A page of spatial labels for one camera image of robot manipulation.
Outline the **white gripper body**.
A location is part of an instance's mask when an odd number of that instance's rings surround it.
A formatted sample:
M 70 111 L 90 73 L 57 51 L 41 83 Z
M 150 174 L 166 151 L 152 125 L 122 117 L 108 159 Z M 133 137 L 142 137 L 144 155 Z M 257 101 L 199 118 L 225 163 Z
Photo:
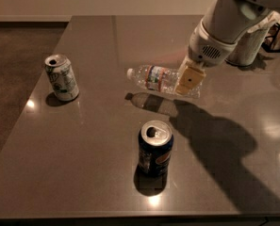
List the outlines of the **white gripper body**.
M 190 35 L 186 60 L 194 67 L 217 66 L 225 61 L 235 47 L 236 44 L 214 39 L 206 31 L 203 21 L 200 21 Z

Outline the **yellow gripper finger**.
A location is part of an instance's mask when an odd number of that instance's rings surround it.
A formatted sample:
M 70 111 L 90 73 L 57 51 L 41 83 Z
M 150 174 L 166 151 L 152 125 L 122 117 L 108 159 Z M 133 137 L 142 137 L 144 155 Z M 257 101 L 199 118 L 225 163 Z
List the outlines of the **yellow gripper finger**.
M 206 73 L 190 65 L 182 65 L 174 91 L 179 95 L 188 95 L 205 79 Z

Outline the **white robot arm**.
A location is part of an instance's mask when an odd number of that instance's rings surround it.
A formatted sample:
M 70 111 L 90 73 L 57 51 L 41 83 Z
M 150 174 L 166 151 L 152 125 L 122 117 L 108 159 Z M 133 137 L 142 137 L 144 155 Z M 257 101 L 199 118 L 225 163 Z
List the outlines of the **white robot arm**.
M 206 76 L 204 66 L 224 62 L 244 34 L 273 11 L 280 13 L 280 0 L 215 0 L 190 36 L 174 92 L 186 96 L 196 89 Z

